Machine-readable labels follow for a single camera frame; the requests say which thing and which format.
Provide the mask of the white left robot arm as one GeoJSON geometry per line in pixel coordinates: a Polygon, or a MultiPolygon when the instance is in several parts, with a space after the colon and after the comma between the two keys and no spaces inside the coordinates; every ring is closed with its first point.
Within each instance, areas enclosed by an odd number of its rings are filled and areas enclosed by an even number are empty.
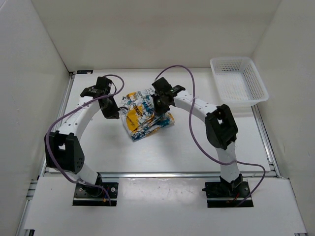
{"type": "Polygon", "coordinates": [[[118,93],[119,89],[108,78],[104,83],[84,88],[74,109],[60,117],[62,125],[53,131],[58,123],[55,121],[44,136],[47,166],[58,170],[70,183],[83,185],[83,189],[93,197],[104,197],[108,191],[103,187],[100,173],[86,164],[80,140],[99,111],[107,119],[119,116],[114,100],[118,93]]]}

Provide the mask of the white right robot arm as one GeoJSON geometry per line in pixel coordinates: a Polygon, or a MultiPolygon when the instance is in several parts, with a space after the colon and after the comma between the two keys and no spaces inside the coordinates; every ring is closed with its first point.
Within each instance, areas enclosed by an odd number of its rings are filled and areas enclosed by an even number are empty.
{"type": "Polygon", "coordinates": [[[224,195],[233,196],[243,181],[235,153],[235,141],[238,127],[230,108],[223,104],[215,106],[195,98],[183,86],[172,87],[169,83],[152,84],[155,92],[154,109],[157,114],[170,110],[170,106],[189,112],[189,130],[192,132],[191,117],[199,118],[205,124],[208,142],[216,149],[218,158],[213,161],[220,164],[220,188],[224,195]]]}

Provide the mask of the colourful printed shorts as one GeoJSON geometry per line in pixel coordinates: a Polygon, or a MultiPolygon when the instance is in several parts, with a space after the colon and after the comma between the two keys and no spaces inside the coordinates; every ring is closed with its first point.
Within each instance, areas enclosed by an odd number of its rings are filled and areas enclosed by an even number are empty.
{"type": "Polygon", "coordinates": [[[175,123],[170,112],[155,113],[153,88],[136,91],[123,96],[120,102],[120,118],[133,141],[149,136],[159,129],[175,123]]]}

